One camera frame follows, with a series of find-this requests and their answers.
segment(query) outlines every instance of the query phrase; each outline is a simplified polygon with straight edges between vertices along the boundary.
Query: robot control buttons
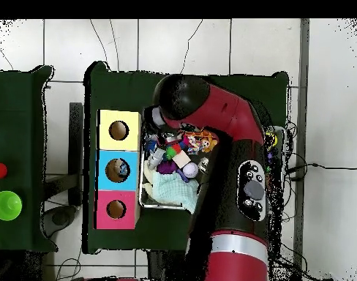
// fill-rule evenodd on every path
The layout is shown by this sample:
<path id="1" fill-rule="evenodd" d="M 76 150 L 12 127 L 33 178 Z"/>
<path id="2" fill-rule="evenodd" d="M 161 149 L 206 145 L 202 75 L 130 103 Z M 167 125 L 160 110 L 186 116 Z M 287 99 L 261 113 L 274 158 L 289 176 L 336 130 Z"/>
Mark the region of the robot control buttons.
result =
<path id="1" fill-rule="evenodd" d="M 266 178 L 259 162 L 247 160 L 239 165 L 237 207 L 247 218 L 262 221 L 266 217 Z"/>
<path id="2" fill-rule="evenodd" d="M 246 193 L 247 196 L 257 201 L 260 201 L 264 196 L 264 189 L 262 185 L 254 180 L 250 180 L 245 184 L 244 192 Z"/>

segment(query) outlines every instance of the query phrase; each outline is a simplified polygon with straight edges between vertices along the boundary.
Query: red robot arm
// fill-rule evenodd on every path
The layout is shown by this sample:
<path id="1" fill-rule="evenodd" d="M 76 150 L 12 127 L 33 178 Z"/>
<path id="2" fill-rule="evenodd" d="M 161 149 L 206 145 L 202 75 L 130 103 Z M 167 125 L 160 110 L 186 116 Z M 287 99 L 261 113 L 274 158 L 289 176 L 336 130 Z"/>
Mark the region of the red robot arm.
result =
<path id="1" fill-rule="evenodd" d="M 254 108 L 199 77 L 169 75 L 144 116 L 156 127 L 191 124 L 225 137 L 212 152 L 212 177 L 197 203 L 201 214 L 214 214 L 204 229 L 212 240 L 205 281 L 268 281 L 264 131 Z"/>

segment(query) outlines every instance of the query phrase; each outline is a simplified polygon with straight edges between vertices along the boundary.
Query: light blue cloth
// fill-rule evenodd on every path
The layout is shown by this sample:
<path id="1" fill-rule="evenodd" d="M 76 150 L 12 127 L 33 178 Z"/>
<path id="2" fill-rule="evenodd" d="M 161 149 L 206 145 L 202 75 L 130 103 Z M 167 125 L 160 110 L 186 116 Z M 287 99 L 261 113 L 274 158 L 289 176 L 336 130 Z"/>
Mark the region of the light blue cloth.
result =
<path id="1" fill-rule="evenodd" d="M 171 174 L 160 174 L 153 172 L 152 196 L 156 201 L 170 202 L 180 205 L 194 213 L 197 204 L 197 180 L 191 179 L 189 183 L 182 180 L 177 172 Z"/>

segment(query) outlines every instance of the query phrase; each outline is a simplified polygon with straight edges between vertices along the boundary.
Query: white ball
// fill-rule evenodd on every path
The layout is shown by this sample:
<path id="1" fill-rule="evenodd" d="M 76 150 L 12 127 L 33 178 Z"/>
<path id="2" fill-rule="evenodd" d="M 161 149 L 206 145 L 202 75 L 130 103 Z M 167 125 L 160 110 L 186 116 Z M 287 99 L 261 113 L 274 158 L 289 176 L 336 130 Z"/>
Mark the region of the white ball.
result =
<path id="1" fill-rule="evenodd" d="M 195 178 L 198 175 L 198 166 L 190 162 L 182 168 L 182 172 L 187 178 Z"/>

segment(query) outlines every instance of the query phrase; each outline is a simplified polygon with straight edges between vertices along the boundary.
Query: green cup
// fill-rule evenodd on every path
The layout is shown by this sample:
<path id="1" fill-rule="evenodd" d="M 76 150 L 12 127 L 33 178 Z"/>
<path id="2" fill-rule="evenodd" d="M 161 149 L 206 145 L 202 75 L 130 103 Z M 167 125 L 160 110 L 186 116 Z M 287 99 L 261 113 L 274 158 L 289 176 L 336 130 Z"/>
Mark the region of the green cup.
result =
<path id="1" fill-rule="evenodd" d="M 21 213 L 23 203 L 17 194 L 10 191 L 0 192 L 0 220 L 12 221 Z"/>

